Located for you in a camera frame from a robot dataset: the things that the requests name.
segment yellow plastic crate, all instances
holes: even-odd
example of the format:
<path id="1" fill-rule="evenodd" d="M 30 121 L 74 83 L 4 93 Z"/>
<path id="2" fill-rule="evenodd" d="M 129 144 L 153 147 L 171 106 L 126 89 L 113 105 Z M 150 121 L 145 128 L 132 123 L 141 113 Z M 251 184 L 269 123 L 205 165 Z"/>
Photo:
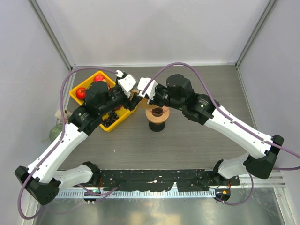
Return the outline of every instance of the yellow plastic crate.
<path id="1" fill-rule="evenodd" d="M 111 86 L 111 88 L 113 88 L 114 86 L 116 86 L 116 83 L 109 78 L 109 76 L 107 76 L 105 73 L 103 73 L 102 71 L 98 71 L 95 74 L 93 74 L 92 76 L 90 76 L 88 79 L 86 79 L 85 81 L 83 81 L 82 83 L 80 83 L 79 85 L 77 85 L 76 87 L 74 87 L 71 91 L 70 91 L 70 96 L 79 104 L 82 105 L 83 101 L 79 100 L 76 97 L 76 90 L 78 88 L 86 88 L 88 89 L 88 87 L 90 86 L 90 84 L 94 81 L 94 77 L 97 75 L 102 75 L 105 77 L 107 83 Z M 125 109 L 123 106 L 116 110 L 117 115 L 119 116 L 119 118 L 109 127 L 104 127 L 102 124 L 100 124 L 100 127 L 106 131 L 106 132 L 111 132 L 113 129 L 116 128 L 116 126 L 118 126 L 124 119 L 126 119 L 130 114 L 132 114 L 134 111 L 136 110 L 136 108 L 132 111 Z M 102 118 L 106 119 L 108 117 L 108 114 L 104 115 Z"/>

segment black base stand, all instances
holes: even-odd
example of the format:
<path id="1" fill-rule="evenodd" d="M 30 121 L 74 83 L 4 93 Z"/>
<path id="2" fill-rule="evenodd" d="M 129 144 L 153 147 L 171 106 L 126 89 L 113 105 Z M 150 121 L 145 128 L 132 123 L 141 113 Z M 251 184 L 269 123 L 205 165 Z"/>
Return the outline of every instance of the black base stand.
<path id="1" fill-rule="evenodd" d="M 160 123 L 160 124 L 149 122 L 149 127 L 152 131 L 159 132 L 165 128 L 165 122 Z"/>
<path id="2" fill-rule="evenodd" d="M 151 191 L 160 192 L 171 190 L 174 182 L 177 183 L 177 189 L 181 191 L 209 191 L 210 188 L 217 189 L 219 184 L 213 180 L 212 171 L 206 170 L 102 170 L 100 173 L 102 183 L 105 184 L 105 191 L 110 191 L 118 187 L 119 191 Z M 156 180 L 156 183 L 149 183 L 150 180 Z M 240 185 L 240 179 L 223 181 L 221 186 Z M 226 201 L 225 195 L 230 193 L 228 188 L 220 188 L 219 191 L 227 191 L 223 194 L 222 200 Z"/>

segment black mounting plate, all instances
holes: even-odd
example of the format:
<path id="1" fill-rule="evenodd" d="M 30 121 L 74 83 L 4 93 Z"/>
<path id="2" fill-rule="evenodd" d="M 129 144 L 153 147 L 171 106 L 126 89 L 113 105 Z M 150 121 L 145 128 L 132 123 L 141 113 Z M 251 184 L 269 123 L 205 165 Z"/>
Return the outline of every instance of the black mounting plate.
<path id="1" fill-rule="evenodd" d="M 118 187 L 119 191 L 171 190 L 177 183 L 178 191 L 207 191 L 211 186 L 218 186 L 213 180 L 213 172 L 206 170 L 101 170 L 100 177 L 105 191 Z M 222 186 L 240 185 L 240 179 L 233 177 L 223 181 Z"/>

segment metal floor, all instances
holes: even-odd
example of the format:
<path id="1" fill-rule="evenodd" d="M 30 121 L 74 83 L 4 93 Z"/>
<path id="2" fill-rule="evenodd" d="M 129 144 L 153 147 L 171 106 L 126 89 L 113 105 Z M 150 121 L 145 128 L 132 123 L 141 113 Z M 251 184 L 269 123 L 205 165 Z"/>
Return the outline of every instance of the metal floor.
<path id="1" fill-rule="evenodd" d="M 244 200 L 250 189 L 232 189 L 231 202 Z M 240 206 L 223 205 L 213 198 L 106 199 L 83 204 L 79 199 L 57 199 L 34 225 L 283 225 L 283 217 L 271 187 L 255 188 Z"/>

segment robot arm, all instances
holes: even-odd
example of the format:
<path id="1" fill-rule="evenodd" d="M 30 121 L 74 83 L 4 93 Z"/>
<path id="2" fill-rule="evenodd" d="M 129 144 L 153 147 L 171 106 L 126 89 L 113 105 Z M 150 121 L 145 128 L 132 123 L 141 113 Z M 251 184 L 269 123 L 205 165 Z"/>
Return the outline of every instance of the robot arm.
<path id="1" fill-rule="evenodd" d="M 226 119 L 212 104 L 207 95 L 197 94 L 192 88 L 191 82 L 182 75 L 172 75 L 166 80 L 166 87 L 152 82 L 145 94 L 142 94 L 150 78 L 141 78 L 139 83 L 136 79 L 125 73 L 118 73 L 117 85 L 107 89 L 104 82 L 93 82 L 86 91 L 84 104 L 74 110 L 66 125 L 66 132 L 57 149 L 33 174 L 27 191 L 41 204 L 51 202 L 59 191 L 70 188 L 76 184 L 89 183 L 95 185 L 100 179 L 99 168 L 90 162 L 83 163 L 77 168 L 67 171 L 57 171 L 62 162 L 69 154 L 84 141 L 99 124 L 102 116 L 119 105 L 133 110 L 143 99 L 148 98 L 149 105 L 168 106 L 181 110 L 189 120 L 198 122 L 213 128 L 226 135 L 248 153 L 229 160 L 220 160 L 213 169 L 212 179 L 221 184 L 222 181 L 233 176 L 251 173 L 256 177 L 266 179 L 274 166 L 279 149 L 258 141 L 252 135 L 241 129 L 236 124 Z M 139 93 L 131 95 L 131 91 L 137 86 Z M 230 115 L 222 106 L 220 109 Z M 283 144 L 283 138 L 262 134 L 247 124 L 230 115 L 234 121 L 259 134 L 265 141 L 272 141 L 278 145 Z M 20 166 L 15 175 L 23 184 L 32 172 L 39 160 L 52 149 L 59 137 L 47 148 L 47 150 L 27 168 Z"/>
<path id="2" fill-rule="evenodd" d="M 138 86 L 140 93 L 150 81 L 149 78 L 142 78 L 142 80 L 143 83 L 139 83 Z M 224 113 L 233 118 L 233 121 L 229 121 L 214 107 L 207 95 L 195 93 L 190 80 L 183 75 L 176 74 L 168 77 L 166 87 L 152 82 L 146 93 L 146 97 L 149 98 L 149 104 L 155 104 L 160 107 L 165 105 L 181 110 L 182 114 L 189 120 L 198 122 L 201 125 L 224 134 L 248 152 L 234 159 L 218 161 L 213 170 L 213 179 L 217 183 L 220 184 L 223 180 L 246 173 L 250 173 L 261 179 L 269 177 L 277 159 L 279 149 L 265 143 L 265 141 L 281 146 L 284 141 L 281 136 L 276 135 L 271 137 L 255 130 L 231 115 L 223 106 L 216 102 Z M 251 132 L 258 134 L 264 138 L 264 141 L 259 141 L 234 123 L 234 121 Z"/>
<path id="3" fill-rule="evenodd" d="M 102 122 L 102 117 L 119 105 L 133 110 L 143 99 L 137 93 L 131 96 L 130 91 L 137 81 L 131 75 L 122 74 L 117 85 L 108 90 L 105 82 L 93 82 L 86 91 L 84 103 L 74 110 L 61 134 L 54 142 L 28 167 L 19 166 L 15 175 L 23 184 L 29 174 L 45 155 L 60 142 L 55 151 L 43 162 L 26 186 L 26 190 L 41 204 L 51 202 L 59 191 L 74 185 L 88 183 L 95 185 L 100 179 L 100 170 L 91 162 L 85 162 L 77 168 L 57 171 L 69 154 L 84 141 Z"/>

